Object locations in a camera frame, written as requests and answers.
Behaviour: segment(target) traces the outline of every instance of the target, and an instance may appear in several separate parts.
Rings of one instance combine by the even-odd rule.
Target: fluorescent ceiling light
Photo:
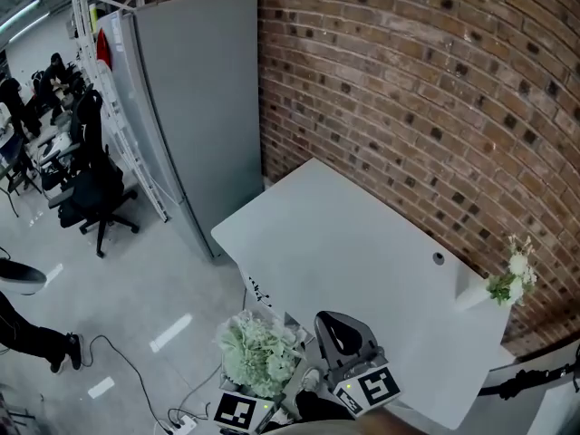
[[[21,18],[22,16],[26,15],[26,13],[28,13],[30,10],[32,10],[39,3],[40,3],[40,0],[33,0],[31,3],[29,3],[27,6],[25,6],[22,10],[20,10],[18,13],[16,13],[14,16],[12,16],[10,19],[8,19],[4,24],[0,25],[0,33],[2,33],[4,31],[4,29],[6,29],[6,27],[13,24],[18,18]]]
[[[38,18],[36,21],[34,21],[33,23],[30,23],[29,25],[27,25],[27,26],[26,26],[26,27],[25,27],[25,28],[24,28],[22,31],[20,31],[20,32],[19,32],[17,35],[15,35],[15,36],[14,36],[12,39],[10,39],[10,40],[8,41],[8,43],[11,43],[11,42],[12,42],[12,41],[13,41],[13,40],[16,38],[16,37],[18,37],[19,35],[22,35],[22,34],[23,34],[23,33],[25,33],[26,31],[28,31],[28,29],[30,29],[32,26],[34,26],[34,25],[36,25],[36,24],[40,23],[40,22],[41,22],[41,21],[42,21],[42,20],[43,20],[45,17],[47,17],[49,14],[50,14],[50,12],[49,12],[49,13],[47,13],[47,14],[44,14],[44,15],[42,15],[41,17],[39,17],[39,18]]]

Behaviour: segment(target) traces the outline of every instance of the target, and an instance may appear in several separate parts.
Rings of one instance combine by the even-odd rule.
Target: white table
[[[276,312],[310,332],[322,310],[367,323],[393,365],[400,401],[459,426],[496,359],[509,311],[491,300],[456,308],[458,285],[479,277],[443,246],[316,159],[212,235]]]

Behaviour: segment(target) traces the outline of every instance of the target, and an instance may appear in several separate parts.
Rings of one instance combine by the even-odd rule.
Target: white vase
[[[472,282],[455,298],[455,307],[460,311],[465,311],[475,305],[486,301],[489,298],[487,282]]]

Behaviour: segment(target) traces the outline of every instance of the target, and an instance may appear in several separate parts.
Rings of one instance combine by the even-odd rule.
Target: person
[[[65,74],[66,70],[64,69],[61,55],[53,53],[53,56],[51,56],[51,65],[46,68],[46,71],[44,71],[43,78],[40,80],[38,92],[40,99],[53,109],[53,115],[51,118],[52,125],[54,125],[56,117],[63,112],[61,100],[54,93],[54,87],[63,90],[68,89],[68,84],[61,83]]]
[[[26,107],[20,98],[20,83],[13,77],[8,77],[5,72],[0,72],[0,102],[6,105],[12,119],[14,131],[22,136],[24,143],[28,138],[22,128],[24,126],[35,137],[40,136],[41,123]]]
[[[19,353],[44,358],[53,373],[60,373],[67,357],[72,367],[81,369],[81,341],[79,335],[63,335],[51,329],[29,324],[0,292],[0,343]]]
[[[280,411],[268,422],[268,435],[421,435],[423,432],[398,419],[384,408],[369,411],[357,420],[339,403],[320,398],[321,373],[310,368],[300,382],[295,406],[300,421],[291,422]]]

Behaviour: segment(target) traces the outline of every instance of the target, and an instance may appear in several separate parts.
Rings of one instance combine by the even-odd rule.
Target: white metal frame
[[[119,8],[128,11],[133,11],[135,9],[112,0],[98,1],[118,6]],[[136,2],[137,6],[139,6],[144,2],[144,0],[136,0]],[[112,92],[112,89],[107,87],[107,83],[102,77],[104,72],[102,72],[103,67],[97,62],[97,52],[91,29],[88,0],[72,0],[72,10],[74,12],[74,22],[79,35],[78,42],[82,66],[87,72],[87,75],[91,78],[94,88],[98,90],[102,96],[102,114],[108,120],[104,121],[103,125],[114,138],[127,167],[135,174],[135,177],[159,214],[159,217],[163,221],[167,221],[168,216],[165,211],[165,206],[157,190],[155,181],[144,164],[137,146],[137,141],[134,139],[131,132],[131,127],[127,123],[124,114],[122,114],[122,110]]]

